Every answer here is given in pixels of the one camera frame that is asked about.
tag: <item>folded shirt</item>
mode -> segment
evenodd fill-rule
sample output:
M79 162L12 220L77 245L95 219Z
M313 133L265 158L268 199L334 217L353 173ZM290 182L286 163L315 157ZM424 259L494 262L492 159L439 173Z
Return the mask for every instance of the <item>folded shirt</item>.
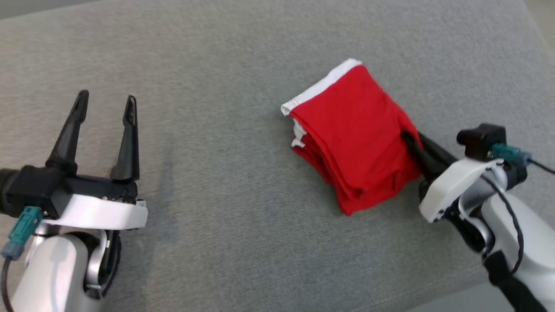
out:
M344 61L281 111L294 119L293 150L334 186L347 215L420 175L400 136L406 130L418 138L415 126L360 61Z

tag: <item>teal connector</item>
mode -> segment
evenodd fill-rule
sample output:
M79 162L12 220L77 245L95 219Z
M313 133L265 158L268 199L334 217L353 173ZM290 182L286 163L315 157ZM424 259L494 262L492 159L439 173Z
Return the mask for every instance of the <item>teal connector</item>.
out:
M19 216L16 225L8 235L9 241L25 245L42 221L42 211L39 207L27 206Z
M530 153L523 152L519 148L501 143L494 144L491 147L488 157L492 159L502 158L508 162L523 163L524 165L529 165L530 159L532 159L532 155Z

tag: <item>white plastic mount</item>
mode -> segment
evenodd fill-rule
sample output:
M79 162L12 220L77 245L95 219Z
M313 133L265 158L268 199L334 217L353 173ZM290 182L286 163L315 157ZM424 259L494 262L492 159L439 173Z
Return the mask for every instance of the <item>white plastic mount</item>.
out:
M420 203L420 213L430 223L461 196L487 169L502 164L503 159L484 163L470 158L454 162L431 185Z
M58 220L43 219L42 222L81 229L128 230L145 227L147 216L144 201L133 205L73 194Z

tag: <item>wire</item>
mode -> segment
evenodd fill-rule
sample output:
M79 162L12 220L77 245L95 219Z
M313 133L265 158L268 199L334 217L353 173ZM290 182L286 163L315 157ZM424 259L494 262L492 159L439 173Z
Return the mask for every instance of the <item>wire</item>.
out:
M511 272L509 272L509 275L513 275L520 267L522 258L524 257L524 237L522 236L522 230L520 229L520 225L518 224L518 220L514 214L513 208L509 203L509 200L505 196L505 191L502 188L500 188L497 185L497 183L491 181L488 177L482 176L482 179L486 181L487 184L489 184L497 192L497 194L499 194L499 197L505 203L505 206L507 207L507 211L509 212L509 214L511 215L511 218L513 219L514 229L517 231L518 258L516 263L514 264L513 269L511 270Z
M4 260L4 266L2 266L2 280L0 281L0 290L2 292L2 300L4 301L4 306L7 312L13 312L12 304L9 302L8 297L8 269L9 264L12 262L12 257L7 256Z
M536 165L536 166L542 168L543 170L545 170L545 171L547 171L547 172L549 172L549 173L551 173L551 174L555 174L555 169L551 169L550 167L548 167L548 166L546 166L546 165L544 165L544 164L542 164L542 163L539 163L539 162L537 162L537 161L535 161L535 160L533 160L533 159L529 159L528 161L529 161L531 164L534 164L534 165Z

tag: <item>teal cable connector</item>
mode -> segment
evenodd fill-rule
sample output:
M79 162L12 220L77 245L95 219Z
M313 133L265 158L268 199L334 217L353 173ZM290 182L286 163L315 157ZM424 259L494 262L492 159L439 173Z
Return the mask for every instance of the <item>teal cable connector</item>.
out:
M530 164L530 160L532 159L532 155L530 153L523 152L519 148L501 143L494 144L491 147L488 156L492 159L502 158L508 162L523 163L526 166Z
M39 207L25 207L8 235L9 242L4 246L0 254L4 258L11 256L13 260L18 260L25 249L25 243L33 235L41 221L42 211Z

